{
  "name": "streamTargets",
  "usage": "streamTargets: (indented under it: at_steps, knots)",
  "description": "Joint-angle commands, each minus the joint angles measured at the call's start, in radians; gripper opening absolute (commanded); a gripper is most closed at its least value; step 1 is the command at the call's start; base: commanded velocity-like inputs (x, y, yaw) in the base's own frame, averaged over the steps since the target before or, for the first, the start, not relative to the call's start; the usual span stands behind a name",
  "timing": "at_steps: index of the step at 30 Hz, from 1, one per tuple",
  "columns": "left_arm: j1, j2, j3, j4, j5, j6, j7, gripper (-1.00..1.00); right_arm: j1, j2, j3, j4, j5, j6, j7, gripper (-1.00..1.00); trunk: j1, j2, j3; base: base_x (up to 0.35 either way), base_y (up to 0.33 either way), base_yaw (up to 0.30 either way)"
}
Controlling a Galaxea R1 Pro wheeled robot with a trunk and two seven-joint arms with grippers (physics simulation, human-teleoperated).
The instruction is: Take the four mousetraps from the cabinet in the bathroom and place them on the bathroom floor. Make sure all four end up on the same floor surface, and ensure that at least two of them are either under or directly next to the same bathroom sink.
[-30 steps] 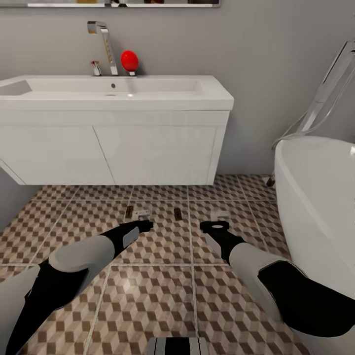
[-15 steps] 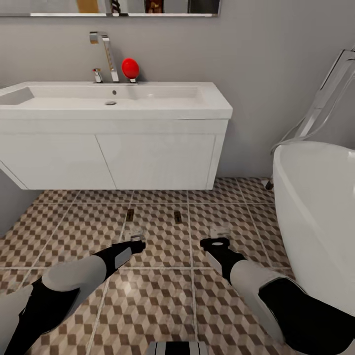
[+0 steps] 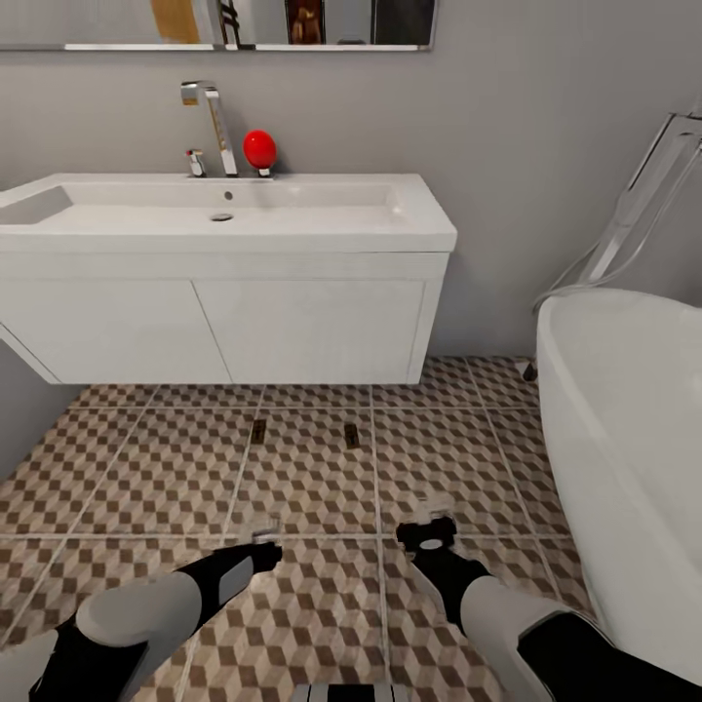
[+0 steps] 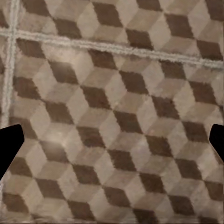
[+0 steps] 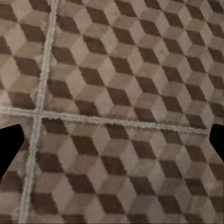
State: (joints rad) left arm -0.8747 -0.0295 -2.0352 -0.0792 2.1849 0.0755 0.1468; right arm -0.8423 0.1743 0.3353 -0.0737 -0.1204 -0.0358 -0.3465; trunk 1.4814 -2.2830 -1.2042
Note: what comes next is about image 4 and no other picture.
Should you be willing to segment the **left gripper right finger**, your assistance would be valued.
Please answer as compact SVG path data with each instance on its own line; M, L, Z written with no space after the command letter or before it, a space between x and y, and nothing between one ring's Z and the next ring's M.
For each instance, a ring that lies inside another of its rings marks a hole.
M209 140L224 162L224 126L214 124Z

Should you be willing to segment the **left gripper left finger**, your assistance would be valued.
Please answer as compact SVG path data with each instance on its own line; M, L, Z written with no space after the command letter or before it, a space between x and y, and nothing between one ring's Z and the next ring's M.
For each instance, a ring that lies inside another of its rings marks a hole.
M0 129L0 180L24 142L20 124Z

